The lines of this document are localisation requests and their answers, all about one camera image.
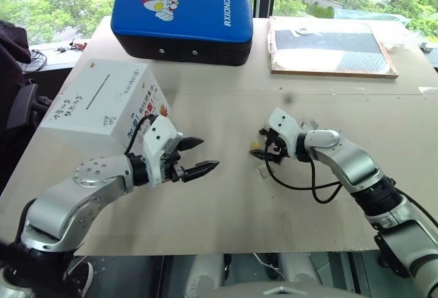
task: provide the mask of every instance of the cable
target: cable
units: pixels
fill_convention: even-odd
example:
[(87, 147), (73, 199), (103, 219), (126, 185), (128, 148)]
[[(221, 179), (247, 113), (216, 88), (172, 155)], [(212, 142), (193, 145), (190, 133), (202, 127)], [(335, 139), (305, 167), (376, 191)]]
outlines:
[(281, 180), (279, 180), (275, 176), (274, 172), (271, 169), (271, 166), (269, 165), (269, 161), (268, 161), (268, 147), (269, 147), (269, 144), (266, 144), (265, 145), (265, 164), (266, 164), (266, 168), (267, 168), (270, 176), (273, 178), (273, 180), (276, 181), (277, 183), (279, 183), (280, 185), (282, 185), (282, 186), (284, 186), (284, 187), (286, 187), (288, 189), (291, 189), (291, 190), (319, 190), (321, 188), (327, 188), (327, 187), (332, 187), (332, 186), (340, 185), (341, 184), (341, 182), (333, 182), (333, 183), (319, 185), (319, 186), (314, 186), (314, 187), (296, 187), (296, 186), (292, 186), (292, 185), (288, 185), (286, 183), (283, 183)]
[(21, 233), (23, 233), (23, 230), (25, 228), (25, 222), (26, 222), (26, 216), (27, 212), (29, 211), (31, 205), (33, 202), (35, 202), (36, 199), (32, 199), (29, 202), (26, 203), (25, 207), (21, 211), (20, 215), (20, 221), (18, 222), (18, 229), (16, 231), (15, 241), (14, 243), (19, 243), (21, 239)]
[(136, 141), (138, 131), (140, 130), (143, 122), (145, 122), (145, 120), (149, 119), (150, 117), (151, 115), (145, 115), (140, 119), (140, 121), (138, 121), (138, 124), (134, 129), (134, 133), (132, 134), (131, 140), (129, 141), (128, 147), (126, 148), (126, 151), (123, 154), (127, 155), (129, 151), (131, 151), (132, 145), (134, 145), (134, 142)]
[(409, 200), (409, 202), (411, 202), (415, 207), (420, 209), (420, 211), (423, 212), (423, 214), (427, 218), (429, 218), (429, 220), (433, 223), (433, 225), (435, 225), (435, 227), (438, 228), (438, 221), (436, 221), (435, 218), (433, 218), (432, 215), (429, 214), (429, 212), (426, 209), (424, 209), (421, 204), (419, 204), (416, 200), (414, 200), (408, 194), (399, 190), (398, 188), (396, 188), (396, 190), (397, 190), (398, 194), (404, 195)]
[(76, 267), (78, 267), (78, 265), (80, 264), (80, 263), (82, 263), (84, 260), (85, 260), (85, 258), (87, 258), (88, 256), (84, 256), (84, 257), (82, 257), (81, 258), (81, 260), (80, 261), (78, 261), (69, 271), (67, 271), (67, 274), (71, 274), (71, 272), (73, 272), (74, 270), (75, 270), (75, 268)]
[[(28, 71), (27, 67), (30, 64), (35, 64), (35, 63), (39, 63), (40, 66), (36, 70)], [(30, 56), (30, 63), (26, 64), (22, 70), (23, 70), (24, 74), (38, 72), (40, 69), (42, 69), (46, 65), (47, 65), (47, 56), (45, 54), (43, 54), (41, 51), (39, 51), (38, 49), (32, 49), (31, 56)]]
[(279, 274), (283, 278), (283, 281), (287, 281), (286, 276), (278, 268), (273, 267), (272, 265), (266, 264), (265, 262), (262, 262), (259, 255), (257, 255), (255, 252), (253, 253), (253, 255), (260, 264), (262, 264), (265, 267), (268, 267), (269, 269), (272, 269), (274, 272), (276, 272), (277, 274)]
[(325, 199), (325, 200), (321, 200), (321, 199), (316, 195), (316, 187), (315, 187), (316, 171), (315, 171), (315, 164), (313, 163), (313, 160), (312, 160), (312, 159), (310, 159), (310, 167), (311, 167), (311, 169), (312, 169), (312, 195), (313, 195), (313, 198), (315, 199), (315, 201), (317, 201), (318, 203), (321, 203), (321, 204), (326, 204), (326, 203), (332, 202), (332, 200), (333, 200), (334, 198), (336, 198), (336, 195), (337, 195), (337, 194), (339, 193), (339, 191), (341, 190), (341, 188), (342, 188), (342, 184), (339, 184), (339, 185), (337, 186), (337, 188), (335, 189), (335, 192), (333, 192), (333, 194), (332, 194), (329, 198), (327, 198), (327, 199)]

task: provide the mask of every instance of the wooden board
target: wooden board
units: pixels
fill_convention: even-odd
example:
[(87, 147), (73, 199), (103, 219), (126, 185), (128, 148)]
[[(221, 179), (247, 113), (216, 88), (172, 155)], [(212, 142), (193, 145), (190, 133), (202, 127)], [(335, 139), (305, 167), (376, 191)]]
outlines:
[(386, 48), (360, 21), (271, 17), (271, 73), (397, 78)]

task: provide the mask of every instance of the small object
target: small object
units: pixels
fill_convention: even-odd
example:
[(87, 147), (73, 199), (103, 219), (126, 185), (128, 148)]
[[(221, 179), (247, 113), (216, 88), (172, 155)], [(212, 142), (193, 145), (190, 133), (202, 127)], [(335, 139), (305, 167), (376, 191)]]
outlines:
[(301, 123), (301, 128), (303, 128), (306, 132), (309, 132), (310, 130), (317, 130), (319, 127), (318, 122), (316, 122), (314, 119), (305, 119)]
[(75, 43), (75, 47), (76, 49), (83, 51), (86, 47), (87, 47), (88, 43), (84, 42), (84, 43)]
[(256, 140), (251, 142), (251, 149), (260, 149), (260, 144)]
[(268, 168), (266, 168), (266, 164), (264, 164), (264, 163), (260, 164), (257, 167), (257, 171), (262, 179), (266, 179), (270, 176), (269, 172), (268, 172)]
[(427, 47), (427, 42), (423, 42), (423, 43), (420, 45), (420, 49), (421, 49), (424, 53), (430, 53), (430, 52), (433, 50), (433, 48)]
[(312, 34), (313, 33), (312, 31), (309, 31), (305, 27), (301, 27), (300, 29), (297, 29), (295, 32), (300, 34), (301, 36), (306, 36), (307, 34)]

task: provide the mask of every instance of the black cable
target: black cable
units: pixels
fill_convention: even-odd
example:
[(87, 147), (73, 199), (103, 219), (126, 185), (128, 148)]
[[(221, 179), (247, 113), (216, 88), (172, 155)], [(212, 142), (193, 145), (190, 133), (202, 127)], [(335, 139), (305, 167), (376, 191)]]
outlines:
[(429, 214), (429, 212), (428, 212), (426, 209), (424, 209), (424, 208), (422, 207), (421, 204), (419, 204), (416, 200), (414, 200), (414, 199), (411, 198), (408, 194), (406, 194), (405, 192), (399, 190), (398, 188), (396, 188), (396, 190), (397, 190), (397, 192), (398, 192), (399, 194), (404, 195), (404, 196), (409, 200), (409, 202), (411, 202), (415, 207), (417, 207), (418, 209), (420, 209), (420, 211), (423, 212), (423, 214), (424, 214), (427, 218), (429, 218), (429, 220), (433, 223), (433, 225), (435, 225), (435, 226), (438, 228), (438, 221), (436, 221), (435, 218), (433, 218), (432, 215)]
[(27, 202), (25, 207), (23, 208), (23, 211), (21, 212), (20, 221), (18, 222), (18, 229), (16, 231), (16, 236), (15, 236), (15, 241), (14, 241), (15, 243), (20, 242), (21, 233), (23, 233), (23, 230), (25, 228), (27, 212), (29, 211), (32, 203), (35, 202), (35, 200), (36, 199), (32, 199), (29, 202)]
[(149, 119), (149, 117), (150, 117), (149, 115), (145, 115), (140, 119), (140, 121), (138, 121), (138, 124), (134, 129), (134, 133), (132, 134), (131, 140), (129, 141), (128, 147), (126, 148), (126, 151), (123, 154), (127, 155), (131, 151), (132, 145), (134, 145), (134, 142), (136, 141), (138, 131), (140, 130), (143, 122)]
[(316, 195), (316, 186), (315, 186), (315, 181), (316, 181), (316, 179), (315, 179), (315, 177), (316, 177), (316, 171), (315, 171), (315, 164), (313, 163), (313, 160), (312, 159), (310, 159), (310, 167), (311, 167), (311, 169), (312, 169), (312, 195), (313, 195), (313, 198), (315, 199), (315, 201), (317, 201), (318, 203), (321, 203), (321, 204), (326, 204), (326, 203), (329, 203), (329, 202), (332, 202), (332, 200), (334, 199), (334, 198), (336, 198), (336, 195), (339, 193), (339, 191), (341, 190), (341, 188), (342, 188), (342, 184), (339, 184), (338, 186), (337, 186), (337, 188), (335, 189), (335, 192), (333, 192), (333, 194), (329, 197), (329, 198), (327, 198), (327, 199), (325, 199), (325, 200), (321, 200), (317, 195)]
[(341, 182), (333, 182), (333, 183), (318, 185), (318, 186), (314, 186), (314, 187), (296, 187), (296, 186), (292, 186), (292, 185), (287, 185), (286, 183), (283, 183), (281, 180), (279, 180), (274, 175), (274, 172), (272, 171), (271, 166), (269, 165), (269, 161), (268, 161), (268, 148), (269, 148), (269, 144), (266, 144), (265, 145), (265, 164), (266, 164), (266, 168), (269, 172), (269, 175), (273, 178), (274, 181), (276, 181), (280, 185), (282, 185), (290, 190), (319, 190), (321, 188), (327, 188), (327, 187), (332, 187), (332, 186), (341, 184)]
[[(28, 71), (27, 67), (30, 64), (35, 64), (35, 63), (40, 63), (40, 66), (35, 70)], [(25, 68), (23, 68), (23, 72), (24, 73), (38, 72), (40, 69), (42, 69), (46, 65), (47, 65), (47, 56), (45, 54), (43, 54), (41, 51), (39, 51), (38, 49), (32, 49), (31, 56), (30, 56), (30, 63), (25, 65)]]

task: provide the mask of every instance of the floor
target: floor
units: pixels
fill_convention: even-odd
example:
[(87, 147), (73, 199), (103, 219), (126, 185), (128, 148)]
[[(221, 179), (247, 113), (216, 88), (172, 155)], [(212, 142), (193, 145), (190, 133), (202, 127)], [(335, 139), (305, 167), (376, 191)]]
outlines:
[[(94, 279), (86, 297), (182, 298), (194, 256), (91, 257)], [(361, 293), (365, 297), (420, 298), (410, 279), (401, 279), (377, 262), (377, 251), (350, 254), (357, 276), (352, 280), (348, 253), (311, 253), (323, 285)], [(226, 286), (241, 282), (270, 281), (252, 254), (235, 254)]]

